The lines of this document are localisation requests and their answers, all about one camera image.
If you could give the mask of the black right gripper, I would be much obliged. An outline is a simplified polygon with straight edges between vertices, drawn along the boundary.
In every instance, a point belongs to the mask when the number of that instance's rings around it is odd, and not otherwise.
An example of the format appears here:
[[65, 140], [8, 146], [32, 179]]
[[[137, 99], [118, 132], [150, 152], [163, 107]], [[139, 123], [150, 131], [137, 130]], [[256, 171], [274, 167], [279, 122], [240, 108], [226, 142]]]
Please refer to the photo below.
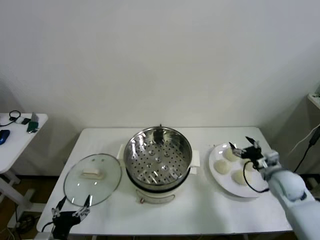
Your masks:
[[251, 137], [246, 136], [245, 138], [248, 140], [251, 146], [241, 150], [233, 143], [229, 142], [231, 152], [234, 156], [241, 157], [242, 159], [249, 159], [254, 165], [256, 165], [258, 164], [258, 160], [263, 158], [260, 144]]

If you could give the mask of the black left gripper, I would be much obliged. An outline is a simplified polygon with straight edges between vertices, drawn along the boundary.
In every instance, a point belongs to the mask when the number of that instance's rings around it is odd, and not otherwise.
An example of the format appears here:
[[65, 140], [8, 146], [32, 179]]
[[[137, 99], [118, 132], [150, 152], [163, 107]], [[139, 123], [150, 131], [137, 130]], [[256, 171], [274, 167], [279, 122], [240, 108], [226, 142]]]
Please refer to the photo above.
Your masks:
[[90, 213], [91, 195], [85, 200], [84, 206], [78, 211], [61, 212], [67, 197], [64, 196], [55, 208], [51, 209], [54, 229], [52, 236], [55, 240], [67, 240], [73, 226], [78, 225]]

